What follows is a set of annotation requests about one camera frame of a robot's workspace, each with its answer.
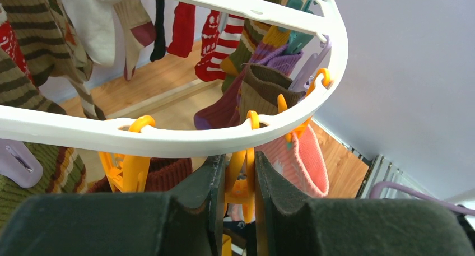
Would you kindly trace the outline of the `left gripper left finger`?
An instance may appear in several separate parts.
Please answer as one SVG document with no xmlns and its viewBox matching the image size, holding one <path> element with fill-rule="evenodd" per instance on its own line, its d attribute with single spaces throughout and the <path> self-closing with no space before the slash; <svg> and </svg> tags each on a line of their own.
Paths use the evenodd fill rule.
<svg viewBox="0 0 475 256">
<path fill-rule="evenodd" d="M 43 194 L 1 234 L 2 255 L 220 255 L 225 156 L 167 192 Z"/>
</svg>

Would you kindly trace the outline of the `lilac clothespin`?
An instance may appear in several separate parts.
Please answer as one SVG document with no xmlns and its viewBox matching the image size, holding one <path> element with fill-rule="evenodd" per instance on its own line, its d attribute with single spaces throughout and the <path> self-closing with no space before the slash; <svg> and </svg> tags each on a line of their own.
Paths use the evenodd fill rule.
<svg viewBox="0 0 475 256">
<path fill-rule="evenodd" d="M 43 167 L 23 142 L 1 139 L 1 175 L 31 188 L 43 176 Z"/>
</svg>

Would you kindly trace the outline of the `white oval sock hanger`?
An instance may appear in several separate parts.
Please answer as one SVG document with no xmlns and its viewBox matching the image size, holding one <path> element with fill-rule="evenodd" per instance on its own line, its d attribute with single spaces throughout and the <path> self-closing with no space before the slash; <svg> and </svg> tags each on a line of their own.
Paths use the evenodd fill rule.
<svg viewBox="0 0 475 256">
<path fill-rule="evenodd" d="M 133 133 L 124 130 L 124 127 L 133 122 L 131 118 L 99 121 L 2 106 L 1 137 L 144 157 L 221 155 L 259 146 L 295 129 L 331 96 L 344 75 L 348 59 L 348 37 L 335 0 L 316 0 L 322 9 L 321 16 L 264 0 L 176 1 L 304 32 L 321 40 L 329 36 L 332 48 L 328 69 L 332 82 L 327 90 L 315 89 L 283 113 L 274 116 L 259 115 L 259 122 L 264 124 L 264 128 L 259 129 L 252 129 L 247 122 L 237 127 L 200 131 L 174 131 L 146 126 L 139 133 Z"/>
</svg>

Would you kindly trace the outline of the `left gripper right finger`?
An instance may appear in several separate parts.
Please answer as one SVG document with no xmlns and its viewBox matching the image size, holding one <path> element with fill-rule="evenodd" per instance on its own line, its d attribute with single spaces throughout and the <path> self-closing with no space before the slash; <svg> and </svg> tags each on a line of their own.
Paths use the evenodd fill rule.
<svg viewBox="0 0 475 256">
<path fill-rule="evenodd" d="M 404 199 L 312 198 L 255 156 L 258 255 L 473 255 L 447 208 Z"/>
</svg>

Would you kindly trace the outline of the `striped olive sock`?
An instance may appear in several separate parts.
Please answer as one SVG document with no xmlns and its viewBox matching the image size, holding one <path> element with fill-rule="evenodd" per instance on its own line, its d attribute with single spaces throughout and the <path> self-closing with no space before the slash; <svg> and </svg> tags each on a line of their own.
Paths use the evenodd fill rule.
<svg viewBox="0 0 475 256">
<path fill-rule="evenodd" d="M 74 148 L 26 142 L 43 167 L 43 176 L 31 188 L 22 188 L 1 176 L 1 227 L 28 197 L 48 193 L 86 193 L 86 167 Z"/>
</svg>

